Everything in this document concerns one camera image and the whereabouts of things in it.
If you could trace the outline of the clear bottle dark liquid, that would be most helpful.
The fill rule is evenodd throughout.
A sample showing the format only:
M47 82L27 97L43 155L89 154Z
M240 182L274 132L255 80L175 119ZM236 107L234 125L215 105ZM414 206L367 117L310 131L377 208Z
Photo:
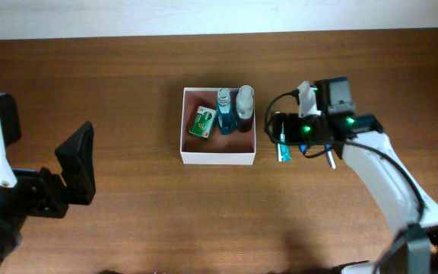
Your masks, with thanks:
M248 132L252 128L253 114L253 89L243 85L236 96L236 127L239 132Z

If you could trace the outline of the teal mouthwash bottle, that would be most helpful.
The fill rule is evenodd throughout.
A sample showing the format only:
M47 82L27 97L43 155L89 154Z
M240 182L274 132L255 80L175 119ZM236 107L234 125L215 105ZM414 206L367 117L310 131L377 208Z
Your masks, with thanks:
M221 135L229 135L235 128L235 116L230 90L221 88L217 92L217 121Z

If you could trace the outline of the white teal toothpaste tube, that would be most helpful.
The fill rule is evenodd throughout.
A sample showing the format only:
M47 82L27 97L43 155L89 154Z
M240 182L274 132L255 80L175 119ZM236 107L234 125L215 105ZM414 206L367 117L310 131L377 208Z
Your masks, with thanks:
M286 137L284 134L284 124L281 124L281 134L279 138L280 142L286 142ZM277 156L279 162L291 161L290 150L287 145L277 144Z

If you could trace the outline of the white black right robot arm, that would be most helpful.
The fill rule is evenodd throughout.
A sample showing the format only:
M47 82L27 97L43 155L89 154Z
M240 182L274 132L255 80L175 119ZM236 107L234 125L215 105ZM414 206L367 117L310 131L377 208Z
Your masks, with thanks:
M264 131L276 145L321 146L364 182L383 213L393 241L378 260L346 263L333 273L438 273L438 203L403 165L373 114L358 115L346 77L304 81L288 93L295 113L265 112Z

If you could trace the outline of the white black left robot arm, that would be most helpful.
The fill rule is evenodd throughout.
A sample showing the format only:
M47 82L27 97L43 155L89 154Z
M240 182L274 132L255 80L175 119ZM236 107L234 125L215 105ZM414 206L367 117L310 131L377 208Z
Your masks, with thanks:
M94 128L83 123L55 149L60 174L13 168L6 149L21 138L16 100L0 93L0 267L21 244L29 217L64 218L69 206L88 206L97 188L93 165Z

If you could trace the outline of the green soap box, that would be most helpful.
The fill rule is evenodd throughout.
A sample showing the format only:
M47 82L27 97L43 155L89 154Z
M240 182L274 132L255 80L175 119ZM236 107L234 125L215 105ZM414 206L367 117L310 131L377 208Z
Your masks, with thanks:
M192 126L189 129L189 133L202 139L208 139L211 134L212 128L214 127L214 121L216 116L216 110L208 107L199 106Z

